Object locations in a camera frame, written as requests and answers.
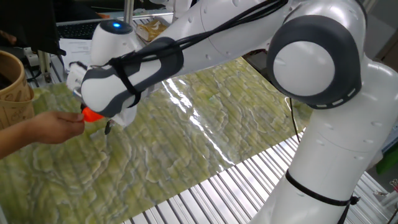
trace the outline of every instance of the orange object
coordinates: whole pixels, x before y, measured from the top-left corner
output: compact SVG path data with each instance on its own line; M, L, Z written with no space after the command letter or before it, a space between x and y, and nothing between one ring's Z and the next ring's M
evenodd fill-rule
M84 120L86 122L95 122L95 121L98 121L98 120L101 120L104 118L104 116L99 115L98 113L95 113L94 111L90 110L89 108L84 108L81 113L85 115Z
M101 18L103 18L103 19L109 19L111 16L110 15L105 15L105 14L102 14L102 13L97 13L99 16L101 16Z

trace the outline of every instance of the red object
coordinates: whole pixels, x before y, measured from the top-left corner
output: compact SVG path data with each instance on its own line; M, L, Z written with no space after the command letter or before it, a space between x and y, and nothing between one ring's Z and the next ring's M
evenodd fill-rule
M95 122L95 121L98 121L98 120L101 120L104 118L104 116L99 115L98 113L95 113L94 111L90 110L89 108L84 108L81 113L85 115L84 120L86 122Z

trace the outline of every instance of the keyboard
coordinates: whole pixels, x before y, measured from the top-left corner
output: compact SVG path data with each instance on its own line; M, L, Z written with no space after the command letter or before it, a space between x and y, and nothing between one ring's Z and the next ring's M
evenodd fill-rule
M60 38L91 40L100 21L57 26Z

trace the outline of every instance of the metal pole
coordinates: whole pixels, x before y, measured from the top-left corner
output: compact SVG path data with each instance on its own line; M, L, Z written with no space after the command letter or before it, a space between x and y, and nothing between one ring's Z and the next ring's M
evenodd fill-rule
M39 67L44 80L46 83L51 83L51 66L50 66L50 54L43 52L41 50L37 51L37 56L39 58Z
M134 11L134 0L124 0L124 22L132 25L132 12Z

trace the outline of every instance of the wicker basket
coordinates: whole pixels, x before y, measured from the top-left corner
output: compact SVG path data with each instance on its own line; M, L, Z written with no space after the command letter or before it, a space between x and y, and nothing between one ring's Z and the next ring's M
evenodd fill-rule
M0 90L0 129L34 117L33 90L27 84L22 62L0 51L0 73L12 84Z

